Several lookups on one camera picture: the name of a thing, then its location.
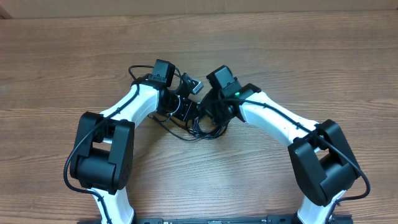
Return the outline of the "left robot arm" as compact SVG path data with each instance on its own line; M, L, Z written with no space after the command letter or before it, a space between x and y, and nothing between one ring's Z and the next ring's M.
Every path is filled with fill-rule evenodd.
M127 197L131 174L134 132L153 112L186 116L189 95L203 85L169 61L158 59L151 72L134 77L127 95L100 113L87 111L78 123L73 150L63 168L65 185L90 194L101 218L98 223L133 223L134 209Z

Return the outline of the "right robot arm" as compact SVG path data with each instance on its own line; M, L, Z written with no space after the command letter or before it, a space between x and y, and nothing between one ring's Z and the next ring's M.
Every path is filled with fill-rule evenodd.
M278 105L257 86L242 86L223 65L207 75L211 90L200 108L215 124L233 118L256 126L287 148L304 194L295 223L333 223L333 212L359 178L359 164L340 126L306 119Z

